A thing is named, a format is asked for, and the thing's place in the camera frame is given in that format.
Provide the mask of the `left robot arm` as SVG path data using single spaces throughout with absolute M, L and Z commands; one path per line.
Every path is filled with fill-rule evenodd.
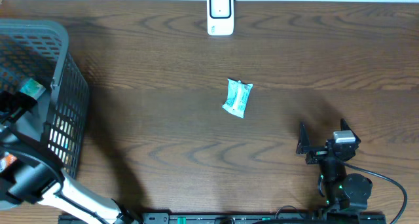
M 1 208 L 24 202 L 61 209 L 86 223 L 142 223 L 112 198 L 73 178 L 77 170 L 86 100 L 47 92 L 32 97 L 1 91 Z

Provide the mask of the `light green snack packet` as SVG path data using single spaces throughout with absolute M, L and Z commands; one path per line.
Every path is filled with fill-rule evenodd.
M 231 115 L 243 119 L 252 88 L 252 83 L 246 84 L 242 81 L 228 79 L 227 99 L 222 108 Z

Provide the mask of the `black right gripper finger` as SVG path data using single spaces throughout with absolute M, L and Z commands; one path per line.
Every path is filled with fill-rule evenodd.
M 350 131 L 353 134 L 354 141 L 356 143 L 361 143 L 361 139 L 357 136 L 357 134 L 349 127 L 348 123 L 345 119 L 340 120 L 340 128 L 342 131 Z
M 310 139 L 303 122 L 299 126 L 299 140 L 297 143 L 296 154 L 306 154 L 310 148 Z

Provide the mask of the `teal tissue pack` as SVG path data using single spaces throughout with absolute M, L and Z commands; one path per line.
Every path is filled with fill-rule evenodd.
M 38 100 L 45 92 L 46 88 L 32 78 L 28 78 L 20 87 L 20 92 Z

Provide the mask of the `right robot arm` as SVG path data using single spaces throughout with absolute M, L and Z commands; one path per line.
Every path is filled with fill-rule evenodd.
M 345 162 L 355 156 L 361 143 L 344 119 L 340 120 L 340 130 L 324 146 L 313 146 L 303 123 L 299 126 L 299 140 L 296 154 L 305 155 L 307 164 L 317 164 L 320 175 L 318 189 L 327 200 L 327 206 L 318 211 L 321 219 L 328 215 L 359 215 L 367 209 L 372 191 L 372 181 L 357 173 L 348 174 Z

